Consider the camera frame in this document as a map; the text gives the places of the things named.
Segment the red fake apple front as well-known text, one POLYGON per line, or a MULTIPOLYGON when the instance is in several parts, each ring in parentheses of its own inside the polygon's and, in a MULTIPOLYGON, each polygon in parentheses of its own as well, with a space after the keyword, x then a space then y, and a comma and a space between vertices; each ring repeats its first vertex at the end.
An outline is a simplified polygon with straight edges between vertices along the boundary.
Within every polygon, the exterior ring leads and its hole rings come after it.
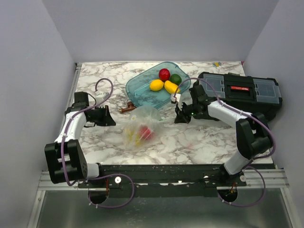
POLYGON ((140 138, 142 140, 151 140, 154 137, 154 132, 147 126, 140 129, 140 138))

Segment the black toolbox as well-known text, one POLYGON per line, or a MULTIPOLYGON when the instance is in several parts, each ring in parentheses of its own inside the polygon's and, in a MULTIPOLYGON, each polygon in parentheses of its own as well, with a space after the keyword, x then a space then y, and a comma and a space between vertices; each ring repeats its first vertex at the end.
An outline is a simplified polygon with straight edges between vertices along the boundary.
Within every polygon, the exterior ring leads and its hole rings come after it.
POLYGON ((202 85, 209 97, 215 94, 226 104, 250 113, 262 113, 268 121, 275 118, 282 107, 279 84, 274 78, 240 76, 233 73, 215 74, 202 72, 198 78, 208 84, 196 81, 193 85, 202 85))

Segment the yellow fake lemon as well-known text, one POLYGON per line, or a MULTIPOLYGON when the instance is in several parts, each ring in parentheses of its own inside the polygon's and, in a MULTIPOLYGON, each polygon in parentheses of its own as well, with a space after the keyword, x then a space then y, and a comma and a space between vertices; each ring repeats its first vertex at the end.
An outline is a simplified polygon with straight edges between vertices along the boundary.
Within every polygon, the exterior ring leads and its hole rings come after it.
POLYGON ((164 82, 160 79, 155 79, 150 83, 150 90, 157 92, 160 91, 164 86, 164 82))

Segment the green fake lime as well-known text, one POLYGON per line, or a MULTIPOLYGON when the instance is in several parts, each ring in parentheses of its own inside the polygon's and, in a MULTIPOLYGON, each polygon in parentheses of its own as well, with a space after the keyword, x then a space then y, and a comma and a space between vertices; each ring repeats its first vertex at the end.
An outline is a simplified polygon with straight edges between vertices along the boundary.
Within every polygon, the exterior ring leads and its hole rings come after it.
POLYGON ((170 76, 170 81, 179 86, 182 82, 182 78, 178 74, 172 74, 170 76))

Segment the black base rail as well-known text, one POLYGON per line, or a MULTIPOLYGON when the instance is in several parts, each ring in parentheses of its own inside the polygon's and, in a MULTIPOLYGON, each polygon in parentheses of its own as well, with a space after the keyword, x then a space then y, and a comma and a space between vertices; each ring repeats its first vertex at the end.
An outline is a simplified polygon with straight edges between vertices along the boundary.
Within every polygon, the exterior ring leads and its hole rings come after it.
POLYGON ((105 180, 89 180, 79 188, 107 191, 111 198, 134 197, 216 197, 218 189, 243 187, 244 173, 231 177, 224 174, 221 165, 103 165, 105 180))

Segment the red fake apple back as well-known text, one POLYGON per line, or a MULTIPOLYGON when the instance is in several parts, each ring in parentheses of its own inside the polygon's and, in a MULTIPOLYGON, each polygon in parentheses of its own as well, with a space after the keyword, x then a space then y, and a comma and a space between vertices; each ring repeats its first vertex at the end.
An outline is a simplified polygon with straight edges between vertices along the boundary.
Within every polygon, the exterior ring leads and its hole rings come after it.
POLYGON ((161 69, 161 70, 159 71, 159 74, 158 74, 158 75, 159 75, 159 79, 160 79, 161 81, 167 81, 167 80, 170 79, 170 76, 171 76, 169 70, 166 69, 166 68, 161 69))

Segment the yellow fake mango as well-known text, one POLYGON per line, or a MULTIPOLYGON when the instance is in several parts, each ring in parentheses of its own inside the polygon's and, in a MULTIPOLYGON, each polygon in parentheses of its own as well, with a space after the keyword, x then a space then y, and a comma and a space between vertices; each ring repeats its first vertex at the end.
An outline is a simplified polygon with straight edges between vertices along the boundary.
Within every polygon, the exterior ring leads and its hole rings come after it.
POLYGON ((180 91, 180 89, 178 89, 178 85, 174 84, 170 80, 164 82, 164 88, 169 94, 174 94, 176 91, 178 93, 180 91))

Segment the red fake apple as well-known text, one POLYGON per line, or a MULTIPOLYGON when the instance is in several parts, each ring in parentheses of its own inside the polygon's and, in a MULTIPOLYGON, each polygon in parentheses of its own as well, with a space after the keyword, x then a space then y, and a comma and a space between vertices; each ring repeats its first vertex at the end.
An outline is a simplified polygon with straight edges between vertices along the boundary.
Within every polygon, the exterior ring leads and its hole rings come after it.
POLYGON ((159 71, 159 74, 158 74, 158 75, 159 75, 159 79, 160 79, 161 81, 167 81, 167 80, 170 79, 170 76, 171 76, 169 70, 166 69, 166 68, 161 69, 161 70, 159 71))
POLYGON ((140 129, 140 138, 142 140, 151 140, 154 137, 154 132, 147 126, 140 129))

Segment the brown toy faucet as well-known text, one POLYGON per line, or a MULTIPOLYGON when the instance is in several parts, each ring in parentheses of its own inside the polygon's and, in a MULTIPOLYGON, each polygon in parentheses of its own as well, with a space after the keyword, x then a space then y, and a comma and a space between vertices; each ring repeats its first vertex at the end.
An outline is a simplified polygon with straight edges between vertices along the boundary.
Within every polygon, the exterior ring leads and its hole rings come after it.
POLYGON ((133 104, 133 102, 128 102, 126 108, 121 108, 120 109, 120 113, 130 112, 134 109, 136 109, 136 106, 133 104))

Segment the teal plastic container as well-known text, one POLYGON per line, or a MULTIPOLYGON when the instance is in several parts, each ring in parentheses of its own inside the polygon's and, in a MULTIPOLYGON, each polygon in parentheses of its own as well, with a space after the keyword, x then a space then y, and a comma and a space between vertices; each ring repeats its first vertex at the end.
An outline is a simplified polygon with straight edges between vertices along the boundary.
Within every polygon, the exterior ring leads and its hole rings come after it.
POLYGON ((157 92, 150 89, 150 83, 159 78, 159 71, 163 68, 168 69, 172 74, 179 75, 182 81, 189 78, 189 76, 173 62, 162 62, 151 67, 130 79, 126 84, 126 93, 134 106, 149 105, 159 109, 171 101, 171 95, 164 88, 157 92))

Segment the clear plastic lemon-print bag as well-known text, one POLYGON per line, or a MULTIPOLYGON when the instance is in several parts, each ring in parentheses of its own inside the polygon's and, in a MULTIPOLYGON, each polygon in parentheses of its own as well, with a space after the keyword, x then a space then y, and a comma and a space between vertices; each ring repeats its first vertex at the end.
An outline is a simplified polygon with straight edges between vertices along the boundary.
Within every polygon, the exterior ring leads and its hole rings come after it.
POLYGON ((155 140, 162 131, 160 112, 152 106, 140 106, 130 112, 123 128, 123 143, 127 150, 138 150, 155 140))

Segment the yellow-green fake starfruit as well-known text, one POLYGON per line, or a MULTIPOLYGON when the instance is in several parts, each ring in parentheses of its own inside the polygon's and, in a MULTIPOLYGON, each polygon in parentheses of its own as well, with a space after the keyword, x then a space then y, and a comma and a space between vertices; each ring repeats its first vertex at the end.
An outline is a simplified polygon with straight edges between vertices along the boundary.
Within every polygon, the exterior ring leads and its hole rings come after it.
POLYGON ((142 142, 142 137, 138 132, 134 130, 126 131, 126 145, 127 146, 139 146, 142 142))

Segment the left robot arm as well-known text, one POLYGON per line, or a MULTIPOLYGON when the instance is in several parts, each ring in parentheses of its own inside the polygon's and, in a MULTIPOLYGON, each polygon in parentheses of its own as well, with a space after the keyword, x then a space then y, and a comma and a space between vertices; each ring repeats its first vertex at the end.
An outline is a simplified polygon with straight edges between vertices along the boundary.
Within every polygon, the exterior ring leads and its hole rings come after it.
POLYGON ((105 183, 105 175, 100 172, 100 165, 87 163, 79 140, 86 123, 93 126, 115 126, 109 107, 94 105, 89 108, 89 94, 74 93, 74 103, 65 111, 65 123, 53 143, 45 146, 44 152, 50 179, 54 184, 89 179, 96 188, 105 183))

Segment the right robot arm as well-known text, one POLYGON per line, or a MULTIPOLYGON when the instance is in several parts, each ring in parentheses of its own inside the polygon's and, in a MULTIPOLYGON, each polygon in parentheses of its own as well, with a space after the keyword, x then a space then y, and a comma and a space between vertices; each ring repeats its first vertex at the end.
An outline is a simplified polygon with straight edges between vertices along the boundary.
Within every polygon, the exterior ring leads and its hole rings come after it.
POLYGON ((218 96, 208 96, 203 86, 197 85, 190 89, 193 103, 190 105, 181 101, 178 93, 171 95, 171 102, 176 104, 175 123, 189 123, 196 115, 206 119, 220 120, 236 130, 237 152, 221 166, 218 180, 224 186, 229 186, 236 180, 236 174, 269 149, 275 148, 275 142, 263 114, 252 114, 236 109, 218 96))

